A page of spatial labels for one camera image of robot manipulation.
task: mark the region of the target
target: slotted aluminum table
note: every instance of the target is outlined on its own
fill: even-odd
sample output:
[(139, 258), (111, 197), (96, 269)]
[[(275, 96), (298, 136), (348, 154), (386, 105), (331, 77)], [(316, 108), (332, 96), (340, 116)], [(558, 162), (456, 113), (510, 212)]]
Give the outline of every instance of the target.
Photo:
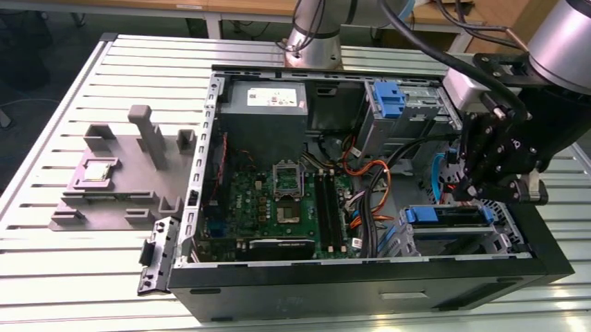
[[(346, 69), (439, 73), (408, 50), (343, 48)], [(250, 331), (588, 331), (591, 316), (591, 172), (578, 146), (542, 175), (551, 203), (539, 208), (576, 273), (472, 311), (327, 317), (202, 325), (175, 297), (138, 297), (140, 246), (150, 232), (47, 229), (71, 180), (91, 123), (138, 134), (128, 107), (148, 104), (164, 134), (200, 131), (212, 64), (282, 66), (274, 44), (119, 35), (102, 41), (0, 200), (0, 330), (95, 331), (208, 328)]]

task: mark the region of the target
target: open computer tower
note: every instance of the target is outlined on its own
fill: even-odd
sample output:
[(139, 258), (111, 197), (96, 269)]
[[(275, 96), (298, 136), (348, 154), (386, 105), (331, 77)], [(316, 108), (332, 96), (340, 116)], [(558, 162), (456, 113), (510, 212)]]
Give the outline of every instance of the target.
[[(204, 113), (140, 295), (172, 292), (203, 321), (451, 311), (572, 273), (532, 205), (446, 192), (462, 177), (454, 139), (411, 149), (390, 183), (348, 175), (343, 163), (355, 173), (411, 140), (459, 133), (440, 77), (215, 67)], [(371, 258), (364, 190), (383, 203)]]

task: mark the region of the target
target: ram slot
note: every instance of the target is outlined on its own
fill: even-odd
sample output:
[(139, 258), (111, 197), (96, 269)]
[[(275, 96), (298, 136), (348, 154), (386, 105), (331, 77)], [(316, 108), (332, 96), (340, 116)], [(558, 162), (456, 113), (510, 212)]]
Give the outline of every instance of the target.
[(327, 176), (324, 180), (324, 193), (328, 208), (328, 220), (331, 223), (331, 243), (335, 251), (342, 251), (343, 246), (343, 229), (340, 227), (339, 200), (336, 196), (335, 177)]
[(314, 176), (314, 189), (316, 192), (316, 215), (320, 231), (320, 248), (327, 251), (332, 249), (331, 246), (331, 224), (328, 221), (328, 206), (324, 195), (326, 176), (318, 174)]

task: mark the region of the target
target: green circuit board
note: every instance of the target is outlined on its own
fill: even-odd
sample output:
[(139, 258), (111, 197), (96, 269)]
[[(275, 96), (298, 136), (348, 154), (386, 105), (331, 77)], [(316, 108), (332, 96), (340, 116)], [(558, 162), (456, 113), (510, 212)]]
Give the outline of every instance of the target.
[[(316, 243), (316, 259), (355, 257), (351, 248), (346, 252), (327, 252), (320, 248), (319, 221), (316, 217), (316, 195), (314, 174), (303, 173), (303, 197), (291, 206), (274, 197), (272, 172), (236, 172), (230, 186), (230, 211), (224, 222), (215, 227), (212, 260), (234, 261), (232, 251), (236, 243), (232, 239), (288, 239), (306, 238)], [(278, 177), (278, 188), (294, 188), (298, 185), (296, 173)], [(351, 188), (348, 176), (335, 177), (335, 189), (344, 193)], [(343, 239), (347, 242), (344, 219), (342, 217)]]

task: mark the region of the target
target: case hinge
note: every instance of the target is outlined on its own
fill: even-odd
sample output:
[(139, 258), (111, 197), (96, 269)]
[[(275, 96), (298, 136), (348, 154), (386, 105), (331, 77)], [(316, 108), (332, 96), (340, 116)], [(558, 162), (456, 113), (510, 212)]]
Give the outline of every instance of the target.
[(150, 240), (144, 241), (140, 264), (144, 266), (138, 295), (170, 294), (168, 277), (179, 236), (180, 221), (171, 216), (155, 222)]

